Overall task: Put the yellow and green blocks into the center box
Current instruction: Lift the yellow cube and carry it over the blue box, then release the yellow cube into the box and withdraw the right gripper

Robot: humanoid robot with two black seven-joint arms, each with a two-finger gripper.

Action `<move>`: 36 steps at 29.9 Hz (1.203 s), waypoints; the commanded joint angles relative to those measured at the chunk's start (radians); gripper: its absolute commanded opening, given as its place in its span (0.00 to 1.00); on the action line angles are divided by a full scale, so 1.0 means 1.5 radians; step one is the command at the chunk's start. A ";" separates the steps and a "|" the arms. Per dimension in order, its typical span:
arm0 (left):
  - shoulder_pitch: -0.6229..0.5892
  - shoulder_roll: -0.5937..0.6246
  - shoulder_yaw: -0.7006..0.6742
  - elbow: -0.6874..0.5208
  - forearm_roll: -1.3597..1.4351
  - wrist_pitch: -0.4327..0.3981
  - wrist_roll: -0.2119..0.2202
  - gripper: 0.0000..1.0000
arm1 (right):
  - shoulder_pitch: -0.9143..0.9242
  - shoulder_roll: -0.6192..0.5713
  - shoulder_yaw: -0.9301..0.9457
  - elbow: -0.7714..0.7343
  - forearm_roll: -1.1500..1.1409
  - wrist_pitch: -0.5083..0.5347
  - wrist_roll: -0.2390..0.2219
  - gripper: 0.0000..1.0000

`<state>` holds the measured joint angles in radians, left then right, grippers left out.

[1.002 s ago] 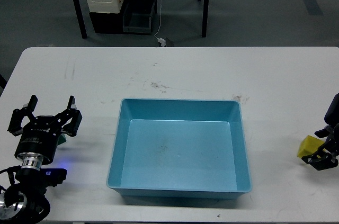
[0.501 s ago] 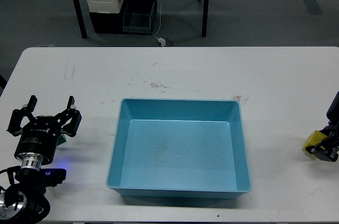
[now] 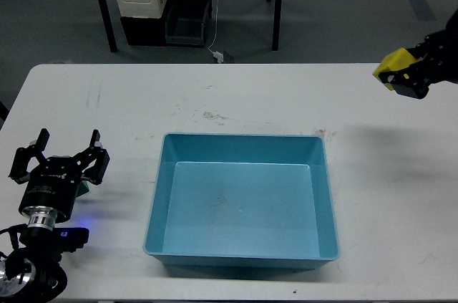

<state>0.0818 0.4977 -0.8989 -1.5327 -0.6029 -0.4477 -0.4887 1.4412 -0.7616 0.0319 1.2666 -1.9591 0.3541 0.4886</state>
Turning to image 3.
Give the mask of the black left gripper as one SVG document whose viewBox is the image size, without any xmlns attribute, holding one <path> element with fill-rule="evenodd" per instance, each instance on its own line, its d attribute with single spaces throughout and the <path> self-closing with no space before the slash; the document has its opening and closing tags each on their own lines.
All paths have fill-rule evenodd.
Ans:
<svg viewBox="0 0 458 303">
<path fill-rule="evenodd" d="M 68 221 L 76 198 L 84 194 L 88 181 L 98 186 L 102 183 L 109 163 L 109 154 L 102 147 L 100 133 L 94 129 L 89 146 L 74 156 L 52 156 L 46 159 L 43 151 L 49 140 L 49 131 L 42 128 L 38 138 L 28 147 L 17 148 L 9 177 L 18 184 L 27 183 L 19 213 L 30 216 L 33 208 L 50 208 L 57 212 L 57 223 Z M 28 171 L 32 158 L 39 165 Z"/>
</svg>

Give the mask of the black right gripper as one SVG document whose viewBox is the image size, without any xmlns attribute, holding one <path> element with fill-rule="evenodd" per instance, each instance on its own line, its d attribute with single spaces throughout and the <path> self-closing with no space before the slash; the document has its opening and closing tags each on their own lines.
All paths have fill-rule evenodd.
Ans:
<svg viewBox="0 0 458 303">
<path fill-rule="evenodd" d="M 445 29 L 429 34 L 407 52 L 418 62 L 379 73 L 381 82 L 390 85 L 398 95 L 420 100 L 429 92 L 429 80 L 457 83 L 457 31 Z"/>
</svg>

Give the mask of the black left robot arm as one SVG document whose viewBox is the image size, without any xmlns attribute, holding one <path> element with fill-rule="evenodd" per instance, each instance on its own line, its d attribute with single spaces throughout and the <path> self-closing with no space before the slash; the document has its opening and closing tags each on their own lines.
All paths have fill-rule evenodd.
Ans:
<svg viewBox="0 0 458 303">
<path fill-rule="evenodd" d="M 94 130 L 89 146 L 73 156 L 45 157 L 47 129 L 26 148 L 16 150 L 9 177 L 26 184 L 19 213 L 24 224 L 2 230 L 8 234 L 12 252 L 1 255 L 2 302 L 50 302 L 67 287 L 60 266 L 62 254 L 75 252 L 88 242 L 87 228 L 60 228 L 68 221 L 76 199 L 88 193 L 89 184 L 99 185 L 109 163 Z"/>
</svg>

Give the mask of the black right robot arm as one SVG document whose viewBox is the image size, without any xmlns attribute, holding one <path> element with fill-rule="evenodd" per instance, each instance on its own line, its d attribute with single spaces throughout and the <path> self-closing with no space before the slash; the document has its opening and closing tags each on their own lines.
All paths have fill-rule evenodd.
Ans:
<svg viewBox="0 0 458 303">
<path fill-rule="evenodd" d="M 373 76 L 390 91 L 423 99 L 429 87 L 440 82 L 457 83 L 457 13 L 445 29 L 425 36 L 415 47 L 388 54 Z"/>
</svg>

